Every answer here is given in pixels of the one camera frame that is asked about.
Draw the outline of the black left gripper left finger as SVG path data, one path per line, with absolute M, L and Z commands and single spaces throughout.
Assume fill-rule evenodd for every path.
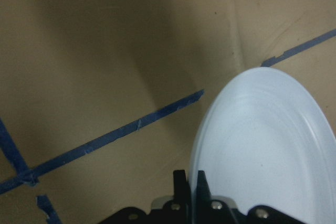
M 177 215 L 178 223 L 191 223 L 191 192 L 185 170 L 173 172 L 173 185 L 172 211 Z

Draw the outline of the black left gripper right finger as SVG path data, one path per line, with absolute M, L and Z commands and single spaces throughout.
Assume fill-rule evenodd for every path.
M 197 186 L 196 186 L 196 210 L 204 211 L 211 206 L 211 192 L 206 179 L 205 172 L 199 170 L 197 174 Z

